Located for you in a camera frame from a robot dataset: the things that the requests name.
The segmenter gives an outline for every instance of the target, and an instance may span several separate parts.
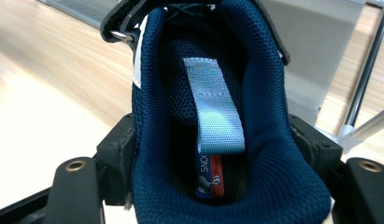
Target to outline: metal rod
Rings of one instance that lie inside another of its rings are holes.
[[[369,82],[370,75],[375,64],[376,56],[384,36],[384,8],[382,9],[381,20],[378,24],[375,37],[371,43],[369,54],[365,59],[363,70],[358,80],[358,85],[354,90],[351,103],[348,107],[348,113],[344,124],[354,126],[358,117],[358,113],[361,108],[363,96],[366,91],[367,84]]]
[[[358,141],[362,142],[366,138],[372,136],[373,134],[379,132],[384,128],[384,110],[378,113],[376,116],[372,117],[365,122],[361,127],[352,132],[351,137]]]

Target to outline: navy blue shoe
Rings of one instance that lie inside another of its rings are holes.
[[[127,17],[140,7],[134,2],[115,9]],[[128,33],[104,27],[103,37],[135,51],[139,223],[312,224],[328,216],[330,194],[292,139],[289,57],[258,3],[167,4],[129,21],[132,30],[113,15],[106,23]]]

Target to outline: metal ring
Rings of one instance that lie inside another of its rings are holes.
[[[110,31],[110,33],[118,38],[119,40],[123,40],[123,41],[126,41],[126,42],[132,42],[134,41],[133,37],[130,36],[130,35],[126,35],[126,34],[123,34],[123,33],[120,33],[119,31]]]
[[[370,172],[379,173],[382,171],[381,167],[370,161],[358,161],[358,165]]]
[[[83,169],[86,165],[86,161],[72,161],[65,166],[65,170],[68,172],[75,172]]]

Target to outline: velcro strap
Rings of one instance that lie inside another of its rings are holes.
[[[241,153],[244,131],[218,62],[207,58],[185,58],[186,72],[198,117],[198,152]]]

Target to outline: shoe tongue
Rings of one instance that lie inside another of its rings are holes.
[[[237,52],[235,38],[217,21],[182,18],[167,22],[159,49],[160,73],[171,115],[187,125],[197,125],[197,111],[188,80],[185,58],[218,61],[226,85],[240,108],[240,80],[245,60]]]

